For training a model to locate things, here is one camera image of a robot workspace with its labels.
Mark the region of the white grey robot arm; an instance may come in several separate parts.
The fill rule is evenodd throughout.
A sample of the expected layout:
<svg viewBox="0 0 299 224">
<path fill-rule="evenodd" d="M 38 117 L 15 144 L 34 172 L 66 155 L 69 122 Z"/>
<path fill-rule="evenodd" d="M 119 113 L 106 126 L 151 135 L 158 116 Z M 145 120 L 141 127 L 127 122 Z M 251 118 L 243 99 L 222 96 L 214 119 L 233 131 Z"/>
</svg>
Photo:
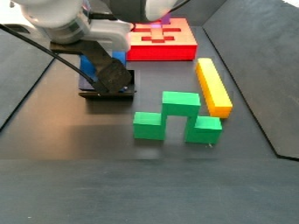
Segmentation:
<svg viewBox="0 0 299 224">
<path fill-rule="evenodd" d="M 129 51 L 130 26 L 151 23 L 191 0 L 0 0 L 0 25 L 38 31 L 58 44 L 107 40 Z"/>
</svg>

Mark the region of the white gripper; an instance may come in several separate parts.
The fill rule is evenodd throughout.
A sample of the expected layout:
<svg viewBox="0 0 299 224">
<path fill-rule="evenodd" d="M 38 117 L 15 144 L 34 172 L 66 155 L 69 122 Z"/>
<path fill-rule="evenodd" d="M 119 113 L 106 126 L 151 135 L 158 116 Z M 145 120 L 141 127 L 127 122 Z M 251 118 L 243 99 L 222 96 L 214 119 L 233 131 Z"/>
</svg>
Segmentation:
<svg viewBox="0 0 299 224">
<path fill-rule="evenodd" d="M 59 44 L 73 44 L 79 40 L 94 40 L 117 52 L 127 52 L 130 44 L 131 24 L 121 20 L 93 20 L 75 31 L 67 28 L 54 35 L 51 41 Z"/>
</svg>

